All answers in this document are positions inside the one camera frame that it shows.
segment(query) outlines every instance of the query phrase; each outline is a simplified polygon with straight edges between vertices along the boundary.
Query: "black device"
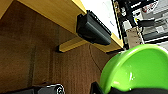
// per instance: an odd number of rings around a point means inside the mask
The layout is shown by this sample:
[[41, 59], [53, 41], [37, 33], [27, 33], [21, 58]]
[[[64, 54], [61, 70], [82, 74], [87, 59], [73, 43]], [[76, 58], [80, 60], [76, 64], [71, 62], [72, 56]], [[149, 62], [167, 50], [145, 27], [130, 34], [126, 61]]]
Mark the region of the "black device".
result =
[[155, 25], [155, 20], [138, 20], [137, 23], [139, 27], [150, 27]]
[[111, 43], [110, 30], [99, 20], [99, 18], [90, 10], [86, 15], [77, 16], [76, 33], [83, 39], [101, 45]]
[[61, 84], [36, 86], [3, 94], [65, 94]]

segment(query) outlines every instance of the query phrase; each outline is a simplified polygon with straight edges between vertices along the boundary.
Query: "green object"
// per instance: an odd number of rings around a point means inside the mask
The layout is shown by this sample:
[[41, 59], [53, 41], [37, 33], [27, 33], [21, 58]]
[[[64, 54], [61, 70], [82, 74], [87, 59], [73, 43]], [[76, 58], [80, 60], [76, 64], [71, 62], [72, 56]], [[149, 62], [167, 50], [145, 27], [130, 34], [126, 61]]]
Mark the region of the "green object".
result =
[[168, 51], [143, 44], [121, 52], [104, 67], [100, 87], [107, 94], [111, 87], [121, 91], [134, 88], [162, 88], [168, 90]]

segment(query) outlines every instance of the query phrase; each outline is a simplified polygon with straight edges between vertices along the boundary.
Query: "desk leg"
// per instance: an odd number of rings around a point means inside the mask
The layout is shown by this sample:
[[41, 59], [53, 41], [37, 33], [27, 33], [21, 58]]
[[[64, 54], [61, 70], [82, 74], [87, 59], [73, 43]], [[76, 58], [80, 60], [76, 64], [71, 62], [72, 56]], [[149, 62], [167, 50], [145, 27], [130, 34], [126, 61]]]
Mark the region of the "desk leg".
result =
[[0, 19], [2, 18], [12, 1], [13, 0], [0, 0]]
[[69, 51], [69, 50], [71, 50], [73, 48], [79, 47], [79, 46], [81, 46], [83, 44], [86, 44], [86, 43], [88, 43], [88, 42], [83, 40], [80, 37], [76, 37], [74, 39], [71, 39], [71, 40], [59, 45], [59, 49], [58, 50], [60, 52], [66, 52], [66, 51]]

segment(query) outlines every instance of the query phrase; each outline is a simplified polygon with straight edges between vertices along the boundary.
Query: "black object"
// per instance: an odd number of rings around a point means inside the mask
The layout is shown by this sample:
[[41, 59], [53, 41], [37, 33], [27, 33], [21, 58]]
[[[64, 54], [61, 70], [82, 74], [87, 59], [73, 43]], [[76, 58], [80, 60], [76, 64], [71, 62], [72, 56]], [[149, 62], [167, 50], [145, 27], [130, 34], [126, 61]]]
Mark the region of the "black object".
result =
[[111, 43], [110, 30], [89, 10], [87, 10], [86, 15], [78, 15], [76, 32], [81, 38], [91, 43], [101, 45]]
[[64, 93], [64, 87], [60, 84], [56, 84], [49, 86], [31, 87], [4, 94], [65, 94], [65, 93]]
[[[90, 94], [104, 94], [97, 82], [91, 84]], [[168, 90], [161, 88], [135, 88], [130, 91], [120, 91], [111, 87], [108, 94], [168, 94]]]
[[161, 38], [161, 37], [164, 37], [164, 36], [168, 36], [168, 32], [158, 33], [157, 31], [155, 31], [155, 32], [143, 35], [143, 39], [144, 39], [144, 41], [149, 41], [149, 40], [156, 39], [156, 38]]
[[144, 27], [150, 27], [150, 26], [154, 26], [155, 25], [155, 20], [138, 20], [138, 27], [142, 27], [142, 31], [140, 33], [142, 33], [144, 31]]
[[157, 31], [143, 35], [145, 43], [156, 44], [168, 41], [168, 32], [158, 33]]

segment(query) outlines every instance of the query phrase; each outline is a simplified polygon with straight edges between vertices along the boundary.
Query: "cable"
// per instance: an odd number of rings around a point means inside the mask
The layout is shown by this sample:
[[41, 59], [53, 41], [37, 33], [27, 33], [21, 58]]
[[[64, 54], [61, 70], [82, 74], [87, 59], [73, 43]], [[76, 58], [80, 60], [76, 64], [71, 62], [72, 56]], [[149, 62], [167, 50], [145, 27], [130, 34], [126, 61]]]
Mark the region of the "cable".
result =
[[97, 66], [97, 68], [99, 69], [99, 71], [102, 72], [102, 70], [99, 68], [99, 66], [97, 65], [97, 63], [95, 62], [95, 60], [94, 60], [94, 58], [93, 58], [93, 56], [92, 56], [92, 51], [91, 51], [91, 49], [90, 49], [90, 46], [91, 46], [91, 44], [89, 45], [90, 56], [91, 56], [93, 62], [95, 63], [95, 65]]
[[141, 32], [140, 33], [142, 33], [144, 31], [144, 27], [142, 27], [142, 30], [141, 30]]

